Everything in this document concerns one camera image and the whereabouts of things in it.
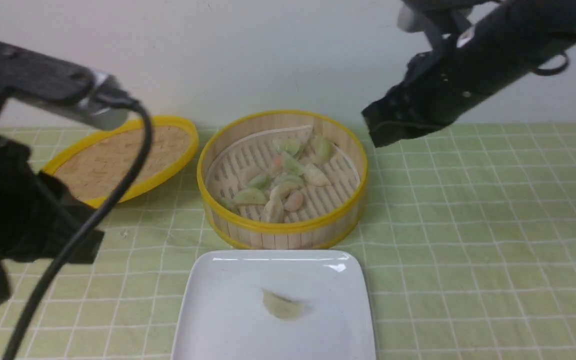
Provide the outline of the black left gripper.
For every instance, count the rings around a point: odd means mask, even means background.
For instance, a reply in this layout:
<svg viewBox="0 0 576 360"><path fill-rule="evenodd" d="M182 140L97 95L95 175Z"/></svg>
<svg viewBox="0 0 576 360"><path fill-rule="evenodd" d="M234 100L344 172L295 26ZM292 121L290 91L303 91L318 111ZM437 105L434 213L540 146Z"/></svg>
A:
<svg viewBox="0 0 576 360"><path fill-rule="evenodd" d="M54 259L95 212L61 180L34 171L30 155L26 145L0 136L0 305L12 292L4 260Z"/></svg>

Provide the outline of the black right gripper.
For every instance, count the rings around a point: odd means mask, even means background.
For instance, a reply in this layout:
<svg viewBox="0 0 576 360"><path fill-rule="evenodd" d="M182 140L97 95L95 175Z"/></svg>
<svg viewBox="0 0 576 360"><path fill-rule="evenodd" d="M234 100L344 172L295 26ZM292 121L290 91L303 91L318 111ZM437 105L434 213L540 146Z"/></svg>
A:
<svg viewBox="0 0 576 360"><path fill-rule="evenodd" d="M414 55L401 82L361 112L373 145L384 148L425 137L468 112L466 58L463 50Z"/></svg>

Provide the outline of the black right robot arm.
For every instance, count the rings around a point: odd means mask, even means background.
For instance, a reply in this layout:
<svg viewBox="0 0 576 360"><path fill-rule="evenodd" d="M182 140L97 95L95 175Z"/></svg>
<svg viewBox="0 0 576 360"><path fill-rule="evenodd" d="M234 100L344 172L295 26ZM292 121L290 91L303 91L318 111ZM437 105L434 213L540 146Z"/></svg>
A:
<svg viewBox="0 0 576 360"><path fill-rule="evenodd" d="M501 0L478 22L480 0L405 0L398 26L423 32L430 51L402 82L361 112L376 148L425 137L526 75L567 70L576 45L576 0Z"/></svg>

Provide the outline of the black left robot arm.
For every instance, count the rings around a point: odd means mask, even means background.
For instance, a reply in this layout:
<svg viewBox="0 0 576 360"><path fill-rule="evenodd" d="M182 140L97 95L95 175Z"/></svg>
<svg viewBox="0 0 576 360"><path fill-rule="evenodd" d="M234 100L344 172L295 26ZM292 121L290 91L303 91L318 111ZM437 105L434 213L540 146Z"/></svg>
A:
<svg viewBox="0 0 576 360"><path fill-rule="evenodd" d="M123 125L129 112L98 100L120 91L115 76L0 41L0 112L10 99L94 129ZM58 178L30 166L31 149L0 135L0 305L12 287L4 260L53 259L94 208Z"/></svg>

